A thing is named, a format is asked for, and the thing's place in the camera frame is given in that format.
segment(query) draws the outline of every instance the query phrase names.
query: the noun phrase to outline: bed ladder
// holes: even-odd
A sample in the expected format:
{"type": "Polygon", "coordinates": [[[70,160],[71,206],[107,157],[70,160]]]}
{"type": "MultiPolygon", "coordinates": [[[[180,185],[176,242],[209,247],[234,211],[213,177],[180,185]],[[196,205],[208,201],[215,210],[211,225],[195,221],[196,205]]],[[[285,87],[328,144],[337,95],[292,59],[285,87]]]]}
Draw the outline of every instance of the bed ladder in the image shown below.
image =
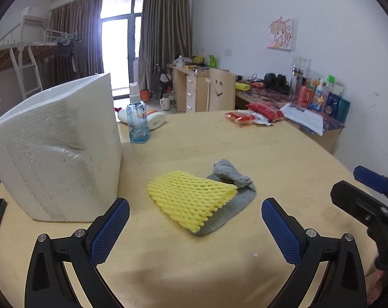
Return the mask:
{"type": "Polygon", "coordinates": [[[36,62],[36,59],[34,58],[33,51],[31,50],[30,45],[28,45],[27,51],[28,51],[28,55],[30,56],[31,63],[23,66],[24,47],[25,47],[25,45],[22,42],[18,43],[18,45],[17,45],[17,51],[19,52],[19,56],[18,56],[19,63],[17,63],[17,61],[16,61],[16,57],[14,56],[13,49],[10,48],[10,58],[12,60],[14,70],[16,71],[16,74],[17,74],[17,80],[19,82],[21,96],[22,96],[23,100],[27,99],[28,97],[30,97],[31,95],[36,93],[37,90],[43,91],[43,86],[41,84],[39,69],[37,67],[37,62],[36,62]],[[34,89],[31,89],[29,91],[27,91],[24,87],[24,75],[23,75],[23,69],[28,68],[28,67],[34,67],[34,72],[35,72],[36,79],[37,79],[37,87],[34,89]]]}

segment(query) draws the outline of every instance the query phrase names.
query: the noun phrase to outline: gray sock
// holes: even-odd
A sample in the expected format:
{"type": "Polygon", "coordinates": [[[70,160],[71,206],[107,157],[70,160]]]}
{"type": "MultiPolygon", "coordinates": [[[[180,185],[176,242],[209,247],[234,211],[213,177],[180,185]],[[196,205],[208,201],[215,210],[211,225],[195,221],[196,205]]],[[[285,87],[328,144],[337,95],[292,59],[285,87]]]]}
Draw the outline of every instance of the gray sock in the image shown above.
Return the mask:
{"type": "Polygon", "coordinates": [[[221,209],[215,211],[197,233],[189,231],[191,234],[197,236],[210,234],[224,226],[230,219],[245,209],[257,195],[252,180],[248,176],[239,173],[228,160],[220,160],[215,163],[213,173],[207,178],[212,179],[213,181],[234,184],[238,186],[238,192],[236,196],[221,209]]]}

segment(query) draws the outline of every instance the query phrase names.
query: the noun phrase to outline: person's hand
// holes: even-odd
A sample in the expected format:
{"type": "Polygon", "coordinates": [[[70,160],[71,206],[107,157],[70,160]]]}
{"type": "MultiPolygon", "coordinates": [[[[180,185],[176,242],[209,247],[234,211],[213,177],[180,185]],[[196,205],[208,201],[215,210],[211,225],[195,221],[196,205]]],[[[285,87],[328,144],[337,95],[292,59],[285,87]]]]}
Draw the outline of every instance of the person's hand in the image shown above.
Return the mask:
{"type": "Polygon", "coordinates": [[[374,303],[382,293],[382,277],[384,271],[376,270],[365,278],[365,286],[367,288],[367,302],[374,303]]]}

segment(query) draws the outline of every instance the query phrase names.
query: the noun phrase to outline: blue gripper pad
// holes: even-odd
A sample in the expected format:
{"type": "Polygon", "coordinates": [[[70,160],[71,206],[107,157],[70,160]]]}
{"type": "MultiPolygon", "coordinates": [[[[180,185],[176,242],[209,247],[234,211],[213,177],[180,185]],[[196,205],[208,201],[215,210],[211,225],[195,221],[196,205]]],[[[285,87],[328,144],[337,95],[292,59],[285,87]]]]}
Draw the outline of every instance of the blue gripper pad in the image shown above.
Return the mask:
{"type": "Polygon", "coordinates": [[[263,202],[261,215],[286,262],[300,264],[301,243],[268,199],[263,202]]]}
{"type": "Polygon", "coordinates": [[[130,217],[130,205],[127,200],[119,198],[112,205],[112,207],[114,206],[115,208],[110,208],[106,214],[101,217],[105,220],[105,223],[90,242],[89,256],[94,266],[102,264],[107,260],[111,249],[130,217]]]}
{"type": "Polygon", "coordinates": [[[354,178],[356,181],[368,186],[378,193],[388,193],[388,181],[385,177],[376,174],[375,172],[364,168],[357,167],[354,170],[354,178]]]}

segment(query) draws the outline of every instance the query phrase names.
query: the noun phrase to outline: wooden chair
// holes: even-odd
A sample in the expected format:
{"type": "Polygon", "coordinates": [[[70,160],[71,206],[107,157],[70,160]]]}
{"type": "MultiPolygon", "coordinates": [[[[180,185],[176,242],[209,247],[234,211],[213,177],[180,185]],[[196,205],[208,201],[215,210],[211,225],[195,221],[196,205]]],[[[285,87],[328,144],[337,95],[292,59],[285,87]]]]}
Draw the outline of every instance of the wooden chair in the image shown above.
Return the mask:
{"type": "Polygon", "coordinates": [[[210,70],[208,111],[234,110],[236,103],[236,77],[220,69],[210,70]]]}

